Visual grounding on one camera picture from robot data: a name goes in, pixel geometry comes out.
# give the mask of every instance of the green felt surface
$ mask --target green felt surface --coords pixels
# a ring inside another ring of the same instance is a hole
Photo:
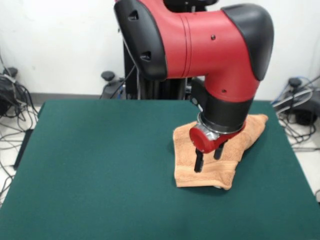
[[[320,239],[320,208],[268,102],[232,189],[176,188],[187,101],[55,100],[0,209],[1,240]]]

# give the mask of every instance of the cable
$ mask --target cable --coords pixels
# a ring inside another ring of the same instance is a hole
[[[13,127],[13,126],[8,126],[8,125],[6,125],[6,124],[4,124],[4,123],[1,123],[1,122],[0,122],[0,125],[8,128],[8,129],[13,129],[13,130],[16,130],[16,131],[18,131],[18,132],[22,132],[22,131],[21,131],[20,129],[18,129],[18,128],[15,128],[15,127]]]
[[[307,78],[307,77],[305,77],[305,76],[296,76],[295,78],[297,78],[297,79],[303,79],[303,80],[307,80],[307,82],[312,86],[312,87],[314,87],[314,84],[311,82],[311,80],[309,79],[309,78]]]
[[[288,85],[289,85],[289,83],[287,83],[287,84],[284,86],[284,88],[283,88],[282,91],[280,92],[279,96],[276,97],[275,100],[273,100],[273,101],[271,102],[272,105],[275,104],[275,103],[279,100],[279,98],[281,98],[281,96],[285,93],[285,90],[287,89]]]
[[[316,91],[320,91],[320,88],[316,88],[316,89],[309,88],[307,90],[299,91],[296,94],[294,94],[294,96],[288,96],[285,99],[273,104],[272,106],[273,107],[277,107],[277,106],[279,106],[279,105],[281,105],[283,103],[286,103],[286,102],[290,101],[292,98],[296,98],[296,97],[299,97],[301,95],[308,94],[308,93],[311,93],[311,92],[316,92]]]
[[[136,66],[133,65],[133,67],[132,67],[132,69],[130,70],[130,72],[128,73],[128,75],[125,77],[125,79],[124,79],[123,82],[120,84],[120,86],[117,87],[117,89],[116,89],[116,90],[114,91],[114,93],[111,95],[110,99],[112,99],[112,98],[116,95],[116,93],[118,92],[118,90],[126,83],[126,81],[127,81],[128,78],[130,77],[130,75],[133,73],[133,71],[134,71],[135,68],[136,68]],[[102,93],[101,93],[99,99],[102,99],[103,94],[104,94],[104,92],[105,92],[105,90],[106,90],[106,87],[108,87],[108,85],[105,85],[105,86],[104,86],[104,88],[103,88],[103,90],[102,90]]]
[[[291,106],[286,106],[284,108],[281,108],[280,110],[276,111],[276,114],[280,114],[280,113],[282,113],[282,112],[284,112],[286,110],[292,109],[293,107],[297,107],[299,105],[302,105],[302,104],[306,103],[307,101],[309,101],[311,99],[312,95],[313,95],[313,91],[310,92],[309,96],[306,99],[304,99],[304,100],[302,100],[300,102],[294,103]]]
[[[303,89],[303,88],[309,86],[310,84],[313,84],[315,81],[317,81],[319,79],[320,79],[320,75],[316,76],[314,79],[312,79],[310,82],[306,83],[305,85],[302,85],[301,87],[299,87],[299,89]]]
[[[21,144],[20,145],[12,145],[11,147],[3,147],[3,148],[0,147],[0,150],[17,149],[18,147],[21,147]]]

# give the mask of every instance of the electrical cord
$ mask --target electrical cord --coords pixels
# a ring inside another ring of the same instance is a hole
[[[272,106],[273,107],[277,107],[277,106],[279,106],[281,104],[284,104],[284,103],[290,101],[292,98],[297,98],[299,96],[302,96],[302,95],[305,95],[305,94],[308,94],[308,93],[311,93],[311,92],[317,92],[317,91],[320,91],[320,88],[316,88],[316,89],[309,88],[307,90],[299,91],[296,94],[294,94],[293,96],[288,96],[285,99],[283,99],[283,100],[281,100],[281,101],[279,101],[279,102],[277,102],[275,104],[272,104]]]
[[[126,83],[126,81],[128,80],[128,78],[131,76],[131,74],[133,73],[133,71],[135,70],[135,68],[136,68],[136,66],[134,65],[134,66],[132,67],[132,69],[130,70],[130,72],[128,73],[128,75],[127,75],[127,76],[125,77],[125,79],[123,80],[123,82],[120,84],[120,86],[117,87],[116,90],[113,92],[113,94],[111,95],[110,99],[112,99],[112,98],[116,95],[116,93],[119,91],[119,89],[120,89],[121,87],[123,87],[123,85]],[[103,88],[103,90],[102,90],[102,93],[101,93],[99,99],[102,99],[102,97],[103,97],[103,95],[104,95],[104,92],[105,92],[105,90],[106,90],[106,88],[107,88],[108,86],[109,86],[109,85],[105,85],[105,86],[104,86],[104,88]]]
[[[314,79],[312,79],[310,82],[308,82],[308,83],[302,85],[301,87],[299,87],[299,90],[304,89],[305,87],[313,84],[315,81],[317,81],[317,80],[319,80],[319,79],[320,79],[320,75],[316,76],[316,77],[315,77]]]
[[[315,91],[309,92],[309,96],[306,99],[304,99],[302,101],[299,101],[297,103],[292,103],[292,105],[290,105],[290,106],[286,106],[286,107],[281,108],[280,110],[276,111],[276,114],[280,114],[280,113],[282,113],[282,112],[284,112],[286,110],[292,110],[293,107],[297,107],[297,106],[300,106],[300,105],[306,103],[307,101],[309,101],[312,98],[313,92],[315,92]]]

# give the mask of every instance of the towel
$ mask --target towel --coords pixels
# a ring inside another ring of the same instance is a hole
[[[268,117],[264,114],[248,115],[243,131],[225,143],[219,160],[214,159],[214,152],[203,155],[204,164],[202,172],[199,173],[194,171],[196,148],[189,137],[189,130],[196,122],[176,128],[173,132],[176,186],[214,186],[229,190],[244,151],[262,134],[267,120]]]

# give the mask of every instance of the black cable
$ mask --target black cable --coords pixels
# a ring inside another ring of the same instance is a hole
[[[125,79],[124,79],[123,82],[120,84],[120,86],[117,87],[117,89],[116,89],[116,90],[114,91],[114,93],[111,95],[110,99],[112,99],[112,98],[116,95],[116,93],[119,91],[119,89],[126,83],[126,81],[127,81],[128,78],[130,77],[130,75],[133,73],[133,71],[134,71],[135,68],[136,68],[136,66],[133,65],[133,67],[132,67],[132,69],[130,70],[130,72],[128,73],[128,75],[125,77]],[[108,85],[105,85],[105,86],[104,86],[104,88],[103,88],[103,90],[102,90],[102,93],[101,93],[99,99],[101,99],[101,98],[103,97],[103,94],[104,94],[104,92],[105,92],[105,90],[106,90],[106,87],[108,87]]]
[[[22,133],[24,134],[25,132],[22,131],[22,132],[8,133],[8,134],[3,135],[2,137],[0,137],[0,141],[1,141],[2,139],[4,139],[4,138],[8,137],[8,136],[14,136],[14,135],[17,135],[17,134],[22,134]]]
[[[119,87],[116,88],[116,90],[114,91],[114,93],[111,95],[110,99],[112,99],[116,93],[119,91],[119,89],[126,83],[126,80],[123,81],[123,83],[120,84]]]
[[[320,75],[319,76],[316,76],[314,79],[312,79],[311,81],[309,81],[308,83],[302,85],[301,87],[299,87],[299,90],[309,86],[310,84],[313,84],[315,81],[319,80],[320,79]]]
[[[16,148],[18,148],[18,147],[20,147],[21,146],[21,144],[20,145],[13,145],[13,146],[10,146],[10,147],[0,147],[0,150],[10,150],[10,149],[16,149]]]
[[[8,125],[6,125],[6,124],[4,124],[4,123],[1,123],[1,122],[0,122],[0,125],[8,128],[8,129],[13,129],[13,130],[16,130],[16,131],[18,131],[18,132],[22,132],[22,131],[21,131],[20,129],[18,129],[18,128],[15,128],[15,127],[13,127],[13,126],[8,126]]]
[[[32,98],[31,98],[31,95],[30,95],[30,92],[28,91],[28,89],[25,86],[23,86],[23,85],[21,85],[19,83],[17,83],[17,84],[26,91],[26,94],[27,94],[27,96],[29,98],[29,102],[30,102],[30,105],[31,105],[32,109],[38,114],[38,111],[35,108],[35,105],[34,105],[34,103],[32,101]]]
[[[5,165],[4,167],[5,168],[8,168],[8,167],[13,167],[14,165]]]

